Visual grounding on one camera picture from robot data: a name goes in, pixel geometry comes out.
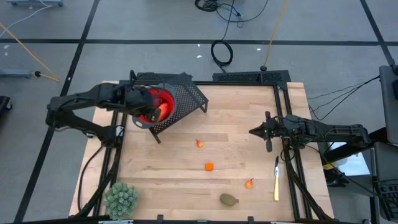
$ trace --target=knife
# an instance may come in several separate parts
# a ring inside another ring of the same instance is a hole
[[[275,160],[275,188],[274,188],[274,200],[279,201],[279,156],[276,157]]]

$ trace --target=green succulent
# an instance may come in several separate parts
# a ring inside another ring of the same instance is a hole
[[[132,215],[137,207],[138,191],[126,183],[116,183],[105,193],[105,214],[113,220]]]

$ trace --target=wooden tabletop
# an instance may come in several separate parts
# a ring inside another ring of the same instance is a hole
[[[272,87],[198,87],[209,99],[207,113],[196,110],[160,133],[161,144],[149,130],[139,129],[131,117],[127,119],[117,181],[135,186],[140,196],[135,214],[129,218],[154,220],[163,214],[166,220],[243,221],[253,216],[256,221],[294,221],[285,164],[280,159],[279,201],[273,196],[274,164],[282,150],[281,140],[274,138],[273,150],[267,152],[265,142],[248,133],[264,121],[265,111],[277,114]],[[293,114],[310,118],[303,83],[288,83],[288,87]],[[282,92],[280,96],[286,114]],[[93,121],[105,126],[111,117],[112,112],[97,108]],[[203,141],[202,148],[197,147],[196,139]],[[81,167],[99,146],[97,139],[88,140]],[[307,188],[333,217],[320,156],[310,148],[301,153]],[[82,205],[98,186],[103,157],[104,150],[85,172]],[[214,163],[213,171],[205,171],[207,162]],[[247,189],[245,182],[251,178],[254,187]],[[77,213],[77,187],[71,215]],[[301,193],[296,191],[301,217],[305,217]],[[223,205],[219,200],[222,193],[233,195],[239,203]]]

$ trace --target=knife handle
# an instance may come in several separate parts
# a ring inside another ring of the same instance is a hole
[[[279,177],[275,177],[274,200],[279,201]]]

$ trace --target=white cable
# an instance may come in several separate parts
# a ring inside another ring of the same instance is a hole
[[[44,10],[44,9],[47,9],[47,8],[52,7],[52,6],[49,6],[49,5],[47,5],[47,4],[44,4],[44,2],[43,2],[42,0],[39,0],[39,1],[40,1],[45,7],[43,7],[43,8],[41,8],[41,9],[39,9],[39,10],[33,12],[30,16],[28,16],[28,17],[26,17],[26,18],[23,18],[23,19],[21,19],[21,20],[19,20],[19,21],[17,21],[17,22],[12,23],[11,25],[7,26],[7,29],[4,30],[4,31],[0,34],[0,38],[1,38],[1,37],[3,36],[3,34],[4,34],[5,32],[7,32],[7,30],[9,30],[13,25],[15,25],[15,24],[17,24],[17,23],[19,23],[19,22],[22,22],[22,21],[24,21],[24,20],[29,19],[30,17],[34,16],[36,13],[40,12],[41,10]]]

